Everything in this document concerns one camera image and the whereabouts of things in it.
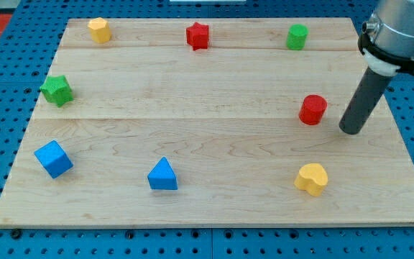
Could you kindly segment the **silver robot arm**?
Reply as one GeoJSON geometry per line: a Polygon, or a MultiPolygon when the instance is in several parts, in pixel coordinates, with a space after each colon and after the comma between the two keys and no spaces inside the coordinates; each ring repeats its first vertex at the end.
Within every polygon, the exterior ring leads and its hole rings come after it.
{"type": "Polygon", "coordinates": [[[358,48],[375,73],[414,76],[414,0],[381,0],[362,25],[358,48]]]}

